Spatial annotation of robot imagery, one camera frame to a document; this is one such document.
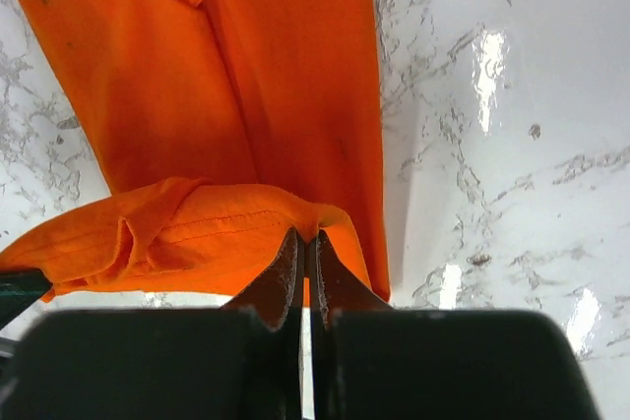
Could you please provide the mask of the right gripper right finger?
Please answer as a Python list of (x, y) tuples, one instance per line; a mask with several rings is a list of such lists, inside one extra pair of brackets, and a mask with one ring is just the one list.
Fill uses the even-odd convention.
[(307, 250), (319, 419), (596, 419), (560, 327), (525, 310), (396, 309), (338, 257)]

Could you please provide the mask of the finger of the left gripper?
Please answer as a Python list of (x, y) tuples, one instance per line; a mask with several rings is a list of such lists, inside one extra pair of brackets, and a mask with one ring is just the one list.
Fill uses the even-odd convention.
[(41, 270), (2, 272), (0, 276), (0, 329), (8, 326), (52, 288)]

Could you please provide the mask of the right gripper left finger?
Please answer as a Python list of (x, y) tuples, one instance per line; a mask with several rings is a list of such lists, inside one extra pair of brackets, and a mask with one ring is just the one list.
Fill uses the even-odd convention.
[(211, 309), (51, 315), (9, 363), (13, 419), (298, 419), (303, 243)]

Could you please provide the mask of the orange t shirt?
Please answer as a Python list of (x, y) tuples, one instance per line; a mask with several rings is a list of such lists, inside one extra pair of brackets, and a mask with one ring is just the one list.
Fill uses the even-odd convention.
[(325, 231), (387, 298), (373, 0), (19, 0), (110, 190), (3, 270), (50, 295), (234, 294)]

